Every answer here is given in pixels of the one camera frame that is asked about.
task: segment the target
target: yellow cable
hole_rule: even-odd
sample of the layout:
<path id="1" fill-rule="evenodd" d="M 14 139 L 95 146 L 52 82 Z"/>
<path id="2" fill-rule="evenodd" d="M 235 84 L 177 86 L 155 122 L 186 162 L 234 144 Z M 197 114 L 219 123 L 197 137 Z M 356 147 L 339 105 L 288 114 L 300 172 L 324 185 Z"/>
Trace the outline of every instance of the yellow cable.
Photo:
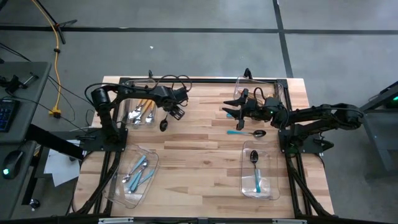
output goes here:
<path id="1" fill-rule="evenodd" d="M 52 30 L 54 31 L 54 35 L 55 35 L 55 40 L 57 41 L 57 47 L 56 49 L 59 50 L 59 40 L 58 40 L 58 35 L 57 35 L 57 31 L 55 31 L 54 26 L 52 25 L 50 19 L 47 17 L 47 15 L 44 13 L 44 11 L 42 10 L 42 8 L 36 3 L 35 0 L 32 0 L 32 2 L 36 5 L 36 7 L 40 10 L 40 12 L 43 14 L 43 16 L 45 17 L 45 19 L 47 20 L 47 22 L 49 22 Z M 61 81 L 60 81 L 60 75 L 58 74 L 58 52 L 55 52 L 55 61 L 54 61 L 54 70 L 55 70 L 55 74 L 57 75 L 57 80 L 59 83 L 58 86 L 58 96 L 57 96 L 57 102 L 55 103 L 55 106 L 53 108 L 53 112 L 58 111 L 58 104 L 60 102 L 60 95 L 61 95 Z"/>

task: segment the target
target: concrete floor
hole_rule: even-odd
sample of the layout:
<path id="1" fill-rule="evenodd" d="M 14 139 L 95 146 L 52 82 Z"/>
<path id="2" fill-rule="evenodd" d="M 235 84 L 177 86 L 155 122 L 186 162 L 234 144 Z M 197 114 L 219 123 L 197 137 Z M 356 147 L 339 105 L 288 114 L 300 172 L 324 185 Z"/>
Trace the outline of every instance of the concrete floor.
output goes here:
<path id="1" fill-rule="evenodd" d="M 276 28 L 272 0 L 43 0 L 59 22 L 76 26 Z M 395 0 L 279 0 L 285 29 L 398 29 Z M 30 1 L 13 0 L 0 12 L 0 24 L 47 25 Z M 277 34 L 66 32 L 58 69 L 62 85 L 83 95 L 84 88 L 105 75 L 186 74 L 286 77 Z M 397 81 L 398 35 L 286 35 L 295 78 L 304 78 L 311 105 L 351 103 L 368 98 Z M 0 31 L 0 42 L 34 61 L 53 62 L 52 32 Z M 21 61 L 0 51 L 6 61 Z M 41 103 L 54 104 L 56 91 L 45 87 Z M 90 107 L 65 93 L 77 112 L 75 124 L 86 126 Z M 65 117 L 72 112 L 62 101 Z M 48 117 L 39 108 L 34 123 L 48 130 L 74 127 Z M 364 129 L 330 131 L 335 147 L 325 153 L 326 176 L 335 213 L 345 218 L 398 222 L 398 179 L 366 182 L 379 170 L 375 150 Z M 42 182 L 35 196 L 42 207 L 21 207 L 14 218 L 63 215 L 73 181 L 54 189 Z"/>

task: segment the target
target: butcher block tabletop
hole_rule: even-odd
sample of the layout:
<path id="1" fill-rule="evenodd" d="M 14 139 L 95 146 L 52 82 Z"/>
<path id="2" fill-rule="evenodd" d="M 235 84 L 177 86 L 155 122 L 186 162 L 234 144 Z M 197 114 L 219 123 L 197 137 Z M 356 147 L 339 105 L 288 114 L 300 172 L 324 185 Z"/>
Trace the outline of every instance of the butcher block tabletop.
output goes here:
<path id="1" fill-rule="evenodd" d="M 120 78 L 123 77 L 104 77 L 103 82 L 119 83 Z M 293 110 L 308 107 L 304 80 L 288 78 L 287 83 Z M 256 86 L 261 87 L 265 95 L 274 92 L 272 85 Z M 194 83 L 188 93 L 188 105 L 183 108 L 185 116 L 180 121 L 169 116 L 166 131 L 159 130 L 159 121 L 165 116 L 161 108 L 156 112 L 153 127 L 129 128 L 126 150 L 133 145 L 153 150 L 159 155 L 160 167 L 145 199 L 133 209 L 113 203 L 112 216 L 294 218 L 282 154 L 277 157 L 278 163 L 270 176 L 272 181 L 279 183 L 280 197 L 277 200 L 253 199 L 241 193 L 243 143 L 263 141 L 275 154 L 279 152 L 279 143 L 276 128 L 250 119 L 246 120 L 243 131 L 263 129 L 267 132 L 264 137 L 255 139 L 250 135 L 226 134 L 227 130 L 235 129 L 237 121 L 227 118 L 221 108 L 228 107 L 223 101 L 233 100 L 234 89 L 234 83 Z M 116 96 L 109 95 L 111 100 Z M 99 117 L 94 117 L 93 126 L 101 127 Z M 83 206 L 97 187 L 103 157 L 103 152 L 94 152 L 82 164 L 75 190 L 76 209 Z M 325 210 L 333 213 L 321 160 L 311 154 L 302 154 L 302 160 L 308 188 Z M 304 211 L 302 192 L 297 184 L 296 188 L 300 208 Z"/>

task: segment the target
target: computer mouse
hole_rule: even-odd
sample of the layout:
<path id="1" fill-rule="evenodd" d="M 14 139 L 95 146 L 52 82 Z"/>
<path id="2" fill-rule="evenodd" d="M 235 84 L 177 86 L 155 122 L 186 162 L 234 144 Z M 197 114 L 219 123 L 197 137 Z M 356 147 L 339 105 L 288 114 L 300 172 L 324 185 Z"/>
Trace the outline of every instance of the computer mouse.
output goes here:
<path id="1" fill-rule="evenodd" d="M 2 176 L 5 179 L 14 179 L 21 168 L 24 152 L 15 150 L 10 152 L 2 163 Z"/>

